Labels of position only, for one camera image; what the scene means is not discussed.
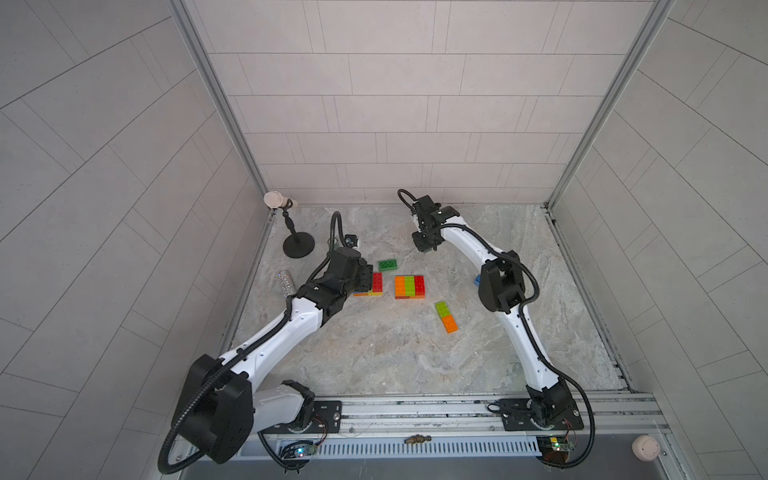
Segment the left circuit board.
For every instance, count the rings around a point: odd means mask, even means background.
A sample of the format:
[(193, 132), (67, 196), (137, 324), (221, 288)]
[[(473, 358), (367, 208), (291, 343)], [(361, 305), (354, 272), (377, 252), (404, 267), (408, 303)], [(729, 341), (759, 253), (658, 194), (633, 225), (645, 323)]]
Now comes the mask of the left circuit board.
[(304, 459), (313, 456), (318, 449), (316, 442), (300, 440), (283, 446), (280, 450), (280, 458), (283, 460)]

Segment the small lime green lego brick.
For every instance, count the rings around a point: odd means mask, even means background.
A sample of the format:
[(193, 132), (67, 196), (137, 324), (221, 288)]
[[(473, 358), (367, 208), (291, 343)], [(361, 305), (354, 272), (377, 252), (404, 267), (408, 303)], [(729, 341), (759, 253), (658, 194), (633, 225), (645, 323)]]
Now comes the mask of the small lime green lego brick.
[(448, 305), (444, 301), (439, 301), (435, 303), (435, 309), (438, 314), (438, 316), (443, 319), (446, 317), (450, 317), (452, 315), (452, 312)]

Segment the circuit board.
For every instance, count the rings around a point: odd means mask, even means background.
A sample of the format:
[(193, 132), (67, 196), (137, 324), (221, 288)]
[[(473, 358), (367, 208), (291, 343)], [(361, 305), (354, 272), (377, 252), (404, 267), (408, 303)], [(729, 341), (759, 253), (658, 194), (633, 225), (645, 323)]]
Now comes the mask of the circuit board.
[(556, 466), (569, 462), (572, 452), (576, 450), (576, 443), (566, 437), (547, 436), (537, 437), (537, 445), (542, 463), (553, 463)]
[(318, 449), (316, 442), (300, 440), (283, 446), (280, 450), (280, 458), (283, 460), (304, 459), (313, 456)]

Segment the long orange lego brick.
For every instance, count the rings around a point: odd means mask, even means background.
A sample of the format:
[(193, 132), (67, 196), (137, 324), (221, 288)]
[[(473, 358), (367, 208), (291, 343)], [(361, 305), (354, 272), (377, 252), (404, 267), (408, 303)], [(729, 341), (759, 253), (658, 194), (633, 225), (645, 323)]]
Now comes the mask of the long orange lego brick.
[(406, 277), (405, 276), (396, 276), (394, 279), (394, 292), (395, 292), (395, 298), (401, 299), (405, 298), (407, 296), (407, 289), (406, 289)]

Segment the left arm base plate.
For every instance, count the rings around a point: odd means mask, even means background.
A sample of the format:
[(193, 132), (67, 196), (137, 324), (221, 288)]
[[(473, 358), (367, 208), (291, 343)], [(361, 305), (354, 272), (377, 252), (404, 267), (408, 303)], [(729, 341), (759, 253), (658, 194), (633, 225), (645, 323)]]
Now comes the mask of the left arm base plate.
[(343, 403), (341, 401), (315, 401), (306, 427), (277, 424), (263, 431), (264, 434), (319, 435), (336, 434), (340, 431)]

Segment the left metal corner post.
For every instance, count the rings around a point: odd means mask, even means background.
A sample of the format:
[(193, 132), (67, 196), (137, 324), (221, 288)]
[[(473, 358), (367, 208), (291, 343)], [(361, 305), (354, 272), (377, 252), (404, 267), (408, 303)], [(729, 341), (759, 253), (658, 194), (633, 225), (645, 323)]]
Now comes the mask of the left metal corner post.
[(222, 118), (224, 127), (226, 128), (238, 153), (241, 155), (241, 158), (243, 159), (246, 168), (248, 169), (251, 177), (257, 185), (258, 190), (262, 194), (265, 194), (267, 192), (266, 184), (258, 170), (256, 162), (254, 161), (251, 149), (249, 148), (242, 129), (240, 128), (232, 105), (229, 102), (221, 82), (215, 72), (215, 68), (210, 59), (210, 56), (208, 55), (206, 48), (203, 45), (202, 37), (192, 19), (189, 5), (186, 1), (182, 0), (170, 0), (168, 4), (170, 14), (176, 22), (182, 39), (185, 42), (189, 53), (197, 66), (197, 69), (202, 78), (202, 82)]

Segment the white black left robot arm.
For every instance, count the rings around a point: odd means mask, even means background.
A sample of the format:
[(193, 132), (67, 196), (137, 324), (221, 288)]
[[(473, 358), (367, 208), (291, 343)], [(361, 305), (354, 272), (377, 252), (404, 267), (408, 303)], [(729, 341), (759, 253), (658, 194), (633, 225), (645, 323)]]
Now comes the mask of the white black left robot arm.
[(373, 268), (356, 248), (328, 253), (312, 278), (286, 297), (272, 322), (219, 357), (191, 366), (160, 448), (160, 473), (179, 472), (203, 457), (229, 461), (252, 432), (309, 423), (314, 394), (296, 381), (261, 390), (267, 374), (302, 340), (341, 311), (348, 297), (372, 285)]

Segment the metal corner frame post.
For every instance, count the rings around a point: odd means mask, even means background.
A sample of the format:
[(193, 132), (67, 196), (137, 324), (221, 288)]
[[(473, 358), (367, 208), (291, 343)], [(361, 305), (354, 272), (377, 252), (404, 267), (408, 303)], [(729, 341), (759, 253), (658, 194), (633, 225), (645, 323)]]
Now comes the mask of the metal corner frame post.
[(549, 199), (544, 203), (544, 208), (548, 212), (554, 212), (555, 207), (575, 176), (579, 166), (589, 153), (595, 139), (627, 88), (635, 71), (640, 66), (647, 50), (658, 35), (659, 30), (675, 3), (675, 0), (656, 0), (652, 2), (645, 20), (641, 24), (635, 39), (630, 44), (627, 54), (620, 64), (616, 75), (588, 124), (587, 129), (577, 144), (569, 162), (566, 164), (561, 178), (554, 187)]

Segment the glitter silver microphone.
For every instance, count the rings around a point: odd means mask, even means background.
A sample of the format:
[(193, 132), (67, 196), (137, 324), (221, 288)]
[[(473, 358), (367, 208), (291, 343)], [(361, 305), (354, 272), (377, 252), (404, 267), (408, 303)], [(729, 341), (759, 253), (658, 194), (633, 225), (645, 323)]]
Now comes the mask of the glitter silver microphone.
[(290, 273), (287, 270), (281, 270), (277, 273), (278, 284), (285, 297), (294, 296), (297, 288), (293, 282)]

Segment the right circuit board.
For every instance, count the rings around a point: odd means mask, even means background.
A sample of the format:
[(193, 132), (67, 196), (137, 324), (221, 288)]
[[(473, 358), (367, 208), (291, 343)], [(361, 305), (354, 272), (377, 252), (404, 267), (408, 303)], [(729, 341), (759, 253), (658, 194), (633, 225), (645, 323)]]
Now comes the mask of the right circuit board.
[(553, 463), (556, 466), (569, 462), (572, 452), (576, 450), (576, 443), (566, 437), (547, 436), (537, 437), (537, 445), (542, 463)]

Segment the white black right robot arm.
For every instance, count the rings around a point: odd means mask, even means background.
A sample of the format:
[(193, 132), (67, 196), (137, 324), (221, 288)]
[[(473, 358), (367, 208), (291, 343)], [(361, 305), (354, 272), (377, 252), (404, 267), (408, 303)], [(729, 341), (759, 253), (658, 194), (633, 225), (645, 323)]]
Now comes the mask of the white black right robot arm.
[(430, 196), (417, 198), (405, 189), (398, 190), (397, 195), (417, 226), (412, 238), (419, 251), (435, 251), (448, 242), (479, 269), (480, 302), (497, 316), (522, 365), (529, 395), (524, 411), (530, 415), (531, 423), (542, 430), (561, 425), (574, 427), (580, 416), (571, 392), (575, 389), (586, 408), (589, 430), (594, 432), (594, 411), (585, 390), (552, 364), (535, 331), (528, 305), (539, 298), (540, 286), (517, 253), (498, 250), (474, 231), (456, 209), (443, 206)]

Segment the red lego brick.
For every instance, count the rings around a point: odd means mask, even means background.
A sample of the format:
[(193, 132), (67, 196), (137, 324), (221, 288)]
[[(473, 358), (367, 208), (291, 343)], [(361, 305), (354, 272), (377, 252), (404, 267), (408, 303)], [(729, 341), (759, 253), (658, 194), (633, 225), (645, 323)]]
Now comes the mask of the red lego brick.
[(371, 292), (375, 295), (381, 295), (383, 293), (383, 275), (380, 272), (373, 273)]
[(415, 296), (418, 298), (424, 298), (426, 295), (426, 287), (425, 287), (425, 281), (424, 277), (422, 275), (417, 275), (414, 277), (414, 289), (415, 289)]

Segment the brass fitting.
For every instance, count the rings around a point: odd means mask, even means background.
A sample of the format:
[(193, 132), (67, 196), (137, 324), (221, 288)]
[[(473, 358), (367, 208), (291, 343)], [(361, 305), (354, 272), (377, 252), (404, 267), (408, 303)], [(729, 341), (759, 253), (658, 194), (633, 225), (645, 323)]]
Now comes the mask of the brass fitting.
[(404, 440), (406, 445), (419, 445), (427, 442), (431, 442), (432, 437), (430, 435), (415, 434)]

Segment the dark green lego brick near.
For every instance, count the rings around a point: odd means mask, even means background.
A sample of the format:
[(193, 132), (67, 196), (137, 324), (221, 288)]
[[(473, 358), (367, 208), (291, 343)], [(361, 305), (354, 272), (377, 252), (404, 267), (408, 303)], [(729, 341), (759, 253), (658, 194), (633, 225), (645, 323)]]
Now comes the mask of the dark green lego brick near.
[(397, 260), (394, 258), (380, 260), (377, 262), (377, 265), (380, 272), (391, 272), (398, 269)]

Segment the black microphone stand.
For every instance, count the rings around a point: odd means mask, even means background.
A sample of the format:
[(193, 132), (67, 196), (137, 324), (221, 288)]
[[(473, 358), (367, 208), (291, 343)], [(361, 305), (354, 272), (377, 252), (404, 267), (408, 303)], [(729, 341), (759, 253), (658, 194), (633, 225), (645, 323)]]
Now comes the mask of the black microphone stand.
[(290, 209), (295, 206), (292, 199), (282, 195), (278, 191), (269, 191), (263, 197), (265, 205), (273, 210), (281, 210), (286, 228), (290, 235), (283, 242), (284, 254), (292, 259), (308, 256), (315, 247), (313, 236), (307, 232), (298, 232), (295, 223), (290, 217)]

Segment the beige round knob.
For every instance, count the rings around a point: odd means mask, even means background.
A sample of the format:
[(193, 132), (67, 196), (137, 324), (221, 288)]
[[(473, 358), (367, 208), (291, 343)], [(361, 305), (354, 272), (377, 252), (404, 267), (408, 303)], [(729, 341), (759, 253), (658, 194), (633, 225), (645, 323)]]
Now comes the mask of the beige round knob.
[(631, 445), (634, 456), (642, 462), (653, 462), (661, 455), (661, 445), (650, 435), (641, 435)]

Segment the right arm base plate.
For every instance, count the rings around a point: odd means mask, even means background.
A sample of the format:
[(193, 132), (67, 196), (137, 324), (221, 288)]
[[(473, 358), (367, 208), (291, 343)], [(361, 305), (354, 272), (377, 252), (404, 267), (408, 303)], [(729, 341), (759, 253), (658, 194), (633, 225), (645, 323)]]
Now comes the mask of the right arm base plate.
[(507, 432), (584, 429), (581, 412), (574, 401), (555, 411), (533, 399), (501, 398), (488, 403), (486, 409), (501, 418)]

